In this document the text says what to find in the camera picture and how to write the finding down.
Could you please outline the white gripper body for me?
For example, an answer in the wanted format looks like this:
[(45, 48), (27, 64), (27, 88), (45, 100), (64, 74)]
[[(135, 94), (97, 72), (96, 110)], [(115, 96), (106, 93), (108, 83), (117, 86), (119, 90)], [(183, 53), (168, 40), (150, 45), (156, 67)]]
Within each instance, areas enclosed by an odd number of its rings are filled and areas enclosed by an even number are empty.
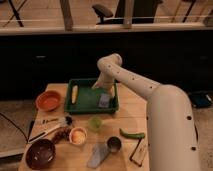
[(92, 88), (103, 88), (110, 90), (114, 84), (115, 79), (107, 74), (101, 73), (97, 81), (93, 84)]

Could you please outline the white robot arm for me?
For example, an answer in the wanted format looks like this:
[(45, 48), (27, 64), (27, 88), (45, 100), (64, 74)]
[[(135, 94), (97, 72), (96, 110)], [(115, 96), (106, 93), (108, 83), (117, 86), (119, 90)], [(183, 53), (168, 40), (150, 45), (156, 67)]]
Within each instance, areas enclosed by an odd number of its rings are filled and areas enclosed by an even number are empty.
[(162, 84), (122, 67), (111, 54), (97, 61), (100, 75), (94, 88), (110, 90), (117, 80), (147, 101), (150, 171), (201, 171), (191, 102), (177, 86)]

